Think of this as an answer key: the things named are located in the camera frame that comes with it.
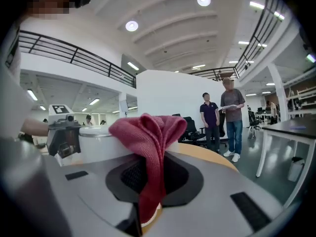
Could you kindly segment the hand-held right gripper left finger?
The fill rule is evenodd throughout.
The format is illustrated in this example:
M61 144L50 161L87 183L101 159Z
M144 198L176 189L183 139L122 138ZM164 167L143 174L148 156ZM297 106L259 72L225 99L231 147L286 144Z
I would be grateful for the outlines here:
M60 166L52 156L43 156L42 159L73 237L142 235L136 206L119 201L106 186L110 170L135 157L68 166Z

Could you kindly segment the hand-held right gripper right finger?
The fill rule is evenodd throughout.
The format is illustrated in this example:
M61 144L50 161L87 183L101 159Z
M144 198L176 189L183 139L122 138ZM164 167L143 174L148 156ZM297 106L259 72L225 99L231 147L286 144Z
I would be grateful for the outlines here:
M245 237L253 234L231 198L242 192L271 220L281 214L283 208L279 201L239 172L191 156L172 155L199 169L204 185L189 204L163 209L158 219L159 237Z

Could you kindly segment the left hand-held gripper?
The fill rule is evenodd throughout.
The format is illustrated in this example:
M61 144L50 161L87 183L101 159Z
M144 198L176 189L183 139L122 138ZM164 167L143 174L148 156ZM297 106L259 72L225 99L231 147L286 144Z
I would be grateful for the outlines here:
M79 130L81 125L74 112L64 104L49 106L47 148L51 156L66 158L80 153Z

